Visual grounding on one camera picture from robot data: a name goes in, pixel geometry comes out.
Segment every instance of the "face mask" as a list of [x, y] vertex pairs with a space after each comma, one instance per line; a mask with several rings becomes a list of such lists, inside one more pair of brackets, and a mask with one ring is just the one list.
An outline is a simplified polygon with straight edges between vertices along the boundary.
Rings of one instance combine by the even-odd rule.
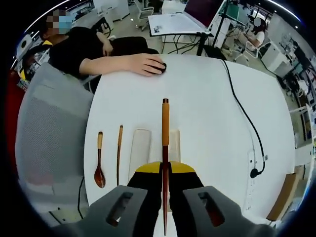
[[65, 34], [72, 27], [73, 21], [71, 16], [59, 16], [59, 33]]

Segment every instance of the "gray mesh chair back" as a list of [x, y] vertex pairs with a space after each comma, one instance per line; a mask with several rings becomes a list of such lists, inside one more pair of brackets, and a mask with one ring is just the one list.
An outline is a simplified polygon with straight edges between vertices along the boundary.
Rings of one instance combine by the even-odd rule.
[[[93, 94], [48, 63], [23, 98], [16, 133], [19, 181], [40, 212], [74, 207], [83, 177], [83, 149]], [[85, 188], [82, 203], [87, 204]]]

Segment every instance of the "round table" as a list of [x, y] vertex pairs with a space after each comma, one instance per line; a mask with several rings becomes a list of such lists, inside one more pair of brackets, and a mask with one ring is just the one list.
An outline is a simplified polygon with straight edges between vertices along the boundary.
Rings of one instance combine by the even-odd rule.
[[[151, 78], [130, 72], [102, 76], [93, 98], [85, 135], [84, 175], [88, 202], [117, 186], [119, 126], [124, 126], [120, 152], [120, 185], [127, 185], [133, 132], [152, 132], [149, 162], [161, 160], [161, 105], [168, 98], [170, 129], [180, 130], [181, 162], [195, 169], [204, 186], [214, 186], [259, 217], [266, 217], [294, 172], [294, 135], [288, 107], [276, 78], [227, 62], [235, 93], [256, 126], [268, 155], [262, 175], [249, 174], [256, 159], [262, 169], [258, 139], [238, 107], [222, 61], [190, 55], [161, 55], [163, 75]], [[94, 182], [97, 135], [103, 132], [102, 170], [105, 188]], [[159, 214], [155, 236], [163, 234]], [[175, 233], [168, 224], [167, 235]]]

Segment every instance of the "person sitting at desk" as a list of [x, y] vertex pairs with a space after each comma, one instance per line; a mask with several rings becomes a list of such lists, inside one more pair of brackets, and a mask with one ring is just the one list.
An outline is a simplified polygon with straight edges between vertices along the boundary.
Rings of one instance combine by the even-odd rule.
[[246, 33], [243, 33], [243, 35], [246, 37], [246, 39], [256, 48], [262, 45], [263, 41], [265, 40], [265, 31], [267, 29], [266, 22], [261, 18], [256, 18], [254, 20], [254, 27], [251, 31], [254, 34], [254, 37], [251, 37], [247, 35]]
[[71, 29], [72, 19], [64, 11], [49, 15], [39, 35], [52, 43], [50, 64], [81, 78], [84, 75], [104, 75], [116, 71], [131, 71], [145, 76], [161, 74], [162, 60], [154, 54], [143, 37], [126, 37], [113, 41], [101, 32], [85, 27]]

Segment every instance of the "chopstick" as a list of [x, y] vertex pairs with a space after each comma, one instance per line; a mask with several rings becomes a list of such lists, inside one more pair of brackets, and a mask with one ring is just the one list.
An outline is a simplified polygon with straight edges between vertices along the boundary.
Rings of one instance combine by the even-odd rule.
[[119, 127], [119, 133], [118, 133], [117, 185], [119, 185], [119, 156], [120, 156], [120, 146], [122, 144], [122, 135], [123, 135], [123, 125]]
[[164, 235], [167, 234], [169, 100], [162, 100], [162, 203]]

